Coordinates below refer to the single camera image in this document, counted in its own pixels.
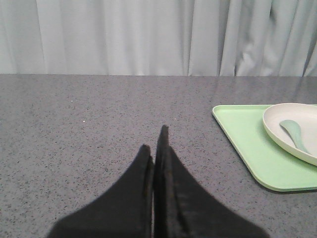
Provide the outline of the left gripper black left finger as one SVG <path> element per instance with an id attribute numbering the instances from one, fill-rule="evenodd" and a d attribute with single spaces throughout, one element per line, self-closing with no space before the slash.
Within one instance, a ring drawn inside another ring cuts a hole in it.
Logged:
<path id="1" fill-rule="evenodd" d="M 60 219 L 50 238 L 149 238 L 154 165 L 142 145 L 130 167 L 99 198 Z"/>

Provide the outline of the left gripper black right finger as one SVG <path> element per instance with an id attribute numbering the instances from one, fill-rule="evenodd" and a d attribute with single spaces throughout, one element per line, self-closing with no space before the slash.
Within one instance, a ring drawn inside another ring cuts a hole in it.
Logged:
<path id="1" fill-rule="evenodd" d="M 210 195 L 181 163 L 163 125 L 154 173 L 156 238 L 267 238 L 261 227 Z"/>

